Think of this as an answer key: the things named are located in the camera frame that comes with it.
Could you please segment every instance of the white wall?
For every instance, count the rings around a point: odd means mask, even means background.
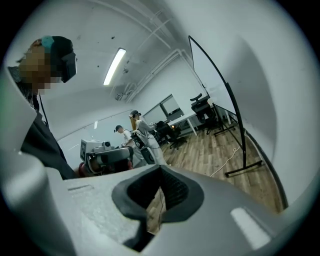
[[[51,100],[46,100],[44,95],[42,99],[46,102],[50,130],[57,140],[97,120],[132,109],[130,104],[111,97],[106,88],[80,91]]]
[[[239,37],[254,52],[268,82],[276,115],[276,141],[270,160],[292,204],[320,166],[319,64],[304,35],[272,1],[159,2],[170,9],[185,39],[191,35],[203,47],[226,81],[229,74],[234,74],[230,53]],[[254,89],[245,88],[242,93],[249,97]],[[262,131],[255,128],[255,120],[247,121],[248,131],[262,149],[271,148]]]
[[[124,136],[114,132],[114,129],[117,125],[121,125],[125,129],[131,130],[130,112],[131,110],[125,111],[98,121],[96,129],[94,123],[92,123],[60,139],[58,143],[71,168],[76,168],[82,162],[80,159],[81,140],[109,141],[114,147],[120,146],[122,142],[125,142]],[[136,162],[138,160],[134,158],[133,164],[135,165]]]
[[[191,98],[204,94],[197,79],[187,64],[175,59],[159,72],[132,101],[133,107],[144,115],[170,94],[174,97],[184,114],[190,113]]]

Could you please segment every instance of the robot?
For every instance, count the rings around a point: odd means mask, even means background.
[[[0,80],[0,96],[6,97],[0,110],[19,109],[1,115],[5,210],[46,255],[274,255],[297,231],[317,195],[320,175],[293,205],[275,215],[228,182],[167,165],[62,180],[58,170],[20,151],[36,113],[8,70],[1,69]],[[107,141],[83,140],[81,155],[90,168],[91,158],[105,165],[131,153],[129,148],[112,149]],[[152,236],[146,208],[159,188],[166,212]]]
[[[128,166],[127,161],[132,162],[133,155],[134,151],[131,147],[115,149],[109,141],[82,139],[80,144],[80,158],[84,162],[85,169],[94,175],[128,170],[126,168]],[[97,163],[98,168],[92,167],[93,161]]]

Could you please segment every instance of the white ceiling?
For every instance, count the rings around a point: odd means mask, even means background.
[[[172,20],[159,29],[168,19],[165,11],[151,0],[47,1],[21,29],[7,54],[7,62],[12,65],[35,39],[44,35],[64,36],[73,42],[77,75],[66,84],[52,86],[46,91],[46,98],[97,88],[111,90],[112,86],[117,86],[118,92],[127,83],[138,83],[176,48],[179,36]],[[120,47],[127,52],[106,88],[105,76]],[[129,70],[127,74],[123,74],[124,68]]]

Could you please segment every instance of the black jacket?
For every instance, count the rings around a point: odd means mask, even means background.
[[[57,169],[64,180],[77,177],[67,164],[63,151],[49,128],[42,121],[42,115],[38,111],[26,134],[21,151],[37,157],[45,167]]]
[[[21,151],[35,156],[45,167],[57,169],[64,180],[77,178],[75,172],[67,164],[65,155],[49,127],[42,121],[37,96],[21,83],[18,67],[9,67],[8,69],[21,93],[37,114],[26,134]]]

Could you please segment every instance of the office chair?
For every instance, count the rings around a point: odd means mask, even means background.
[[[181,134],[180,128],[172,130],[170,126],[167,123],[164,123],[163,121],[160,121],[156,124],[156,131],[162,138],[165,138],[168,142],[171,143],[170,149],[174,146],[178,150],[179,144],[187,142],[187,140],[184,137],[178,138]]]
[[[202,93],[200,93],[197,97],[190,99],[191,102],[195,101],[191,104],[191,109],[196,113],[196,117],[198,118],[199,122],[207,126],[206,134],[208,135],[210,131],[217,127],[216,114],[213,112],[208,103],[210,96],[205,96],[203,98],[201,97]]]

